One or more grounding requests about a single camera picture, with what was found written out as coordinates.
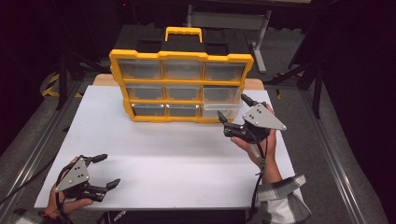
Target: yellow handle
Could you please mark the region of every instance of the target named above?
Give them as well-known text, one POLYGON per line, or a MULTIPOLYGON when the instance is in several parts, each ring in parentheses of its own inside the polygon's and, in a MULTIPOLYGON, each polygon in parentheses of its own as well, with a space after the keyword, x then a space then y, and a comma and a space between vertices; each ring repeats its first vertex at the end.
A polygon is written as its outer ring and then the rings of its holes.
POLYGON ((167 27, 165 41, 168 41, 168 35, 198 35, 199 42, 202 43, 202 31, 200 28, 192 27, 167 27))

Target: transparent drawer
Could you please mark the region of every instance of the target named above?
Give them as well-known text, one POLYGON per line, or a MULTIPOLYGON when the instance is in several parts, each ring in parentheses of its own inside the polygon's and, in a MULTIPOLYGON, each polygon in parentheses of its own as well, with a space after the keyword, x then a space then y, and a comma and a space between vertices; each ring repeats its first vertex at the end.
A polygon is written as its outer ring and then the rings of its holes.
POLYGON ((204 64, 194 60, 164 60, 163 76, 169 79, 201 79, 204 64))
POLYGON ((128 78, 161 78, 159 60, 118 59, 123 77, 128 78))
POLYGON ((168 115, 171 117, 196 117, 198 105, 166 105, 168 115))
POLYGON ((163 105, 132 104, 136 116, 165 116, 163 105))
POLYGON ((241 80, 244 63, 205 63, 205 80, 241 80))
POLYGON ((130 99, 161 100, 163 84, 128 83, 125 85, 130 99))
POLYGON ((205 119, 218 119, 218 111, 220 111, 227 119, 235 119, 241 108, 241 100, 237 104, 203 104, 202 117, 205 119))
POLYGON ((165 84, 165 97, 169 100, 200 100, 201 85, 165 84))
POLYGON ((238 104, 241 92, 238 87, 204 86, 204 103, 238 104))

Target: gray sleeve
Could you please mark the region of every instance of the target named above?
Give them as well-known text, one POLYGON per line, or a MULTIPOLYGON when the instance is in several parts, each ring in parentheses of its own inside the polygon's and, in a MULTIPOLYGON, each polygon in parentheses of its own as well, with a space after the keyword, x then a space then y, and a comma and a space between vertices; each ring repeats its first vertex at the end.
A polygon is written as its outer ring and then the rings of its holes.
POLYGON ((301 223, 311 217, 311 211, 294 191, 305 183, 296 175, 271 185, 260 185, 257 200, 262 204, 263 223, 301 223))

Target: yellow storage organizer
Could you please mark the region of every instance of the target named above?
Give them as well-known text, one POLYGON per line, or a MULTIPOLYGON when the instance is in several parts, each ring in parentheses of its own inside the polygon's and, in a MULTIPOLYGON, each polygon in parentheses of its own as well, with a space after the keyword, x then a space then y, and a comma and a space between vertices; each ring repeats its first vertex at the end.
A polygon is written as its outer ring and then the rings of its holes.
POLYGON ((233 119, 253 65, 242 31, 125 25, 110 52, 111 72, 134 121, 233 119))

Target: metal rail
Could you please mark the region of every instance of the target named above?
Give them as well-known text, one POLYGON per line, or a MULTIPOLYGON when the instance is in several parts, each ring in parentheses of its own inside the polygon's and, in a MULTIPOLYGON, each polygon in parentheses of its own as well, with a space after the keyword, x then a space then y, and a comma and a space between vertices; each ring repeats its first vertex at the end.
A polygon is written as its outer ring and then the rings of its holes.
MULTIPOLYGON (((47 126, 46 130, 44 131, 43 135, 41 136, 40 140, 36 144, 35 148, 32 151, 27 162, 24 164, 23 168, 21 169, 20 173, 18 174, 17 179, 15 180, 13 186, 9 190, 8 194, 20 187, 24 182, 29 181, 32 175, 35 172, 35 169, 40 162, 41 158, 43 157, 44 153, 47 150, 47 147, 50 144, 50 141, 57 129, 62 117, 64 116, 67 107, 70 106, 70 103, 73 101, 74 96, 78 93, 78 89, 81 85, 81 81, 74 81, 70 86, 70 91, 64 106, 60 110, 56 110, 53 114, 49 125, 47 126)), ((10 217, 12 213, 12 209, 20 199, 24 188, 18 191, 14 196, 8 199, 7 202, 0 205, 0 223, 7 223, 7 219, 10 217)))
POLYGON ((303 98, 304 105, 307 108, 309 117, 312 119, 315 129, 318 132, 318 136, 323 146, 325 159, 327 163, 329 163, 332 176, 334 177, 335 183, 340 190, 340 194, 344 200, 346 210, 348 211, 352 222, 356 224, 367 223, 356 201, 355 193, 349 184, 349 180, 346 173, 344 172, 341 162, 338 160, 338 157, 335 155, 335 152, 332 149, 326 130, 323 127, 320 119, 317 119, 314 114, 312 109, 312 99, 309 95, 309 92, 300 91, 300 94, 303 98))

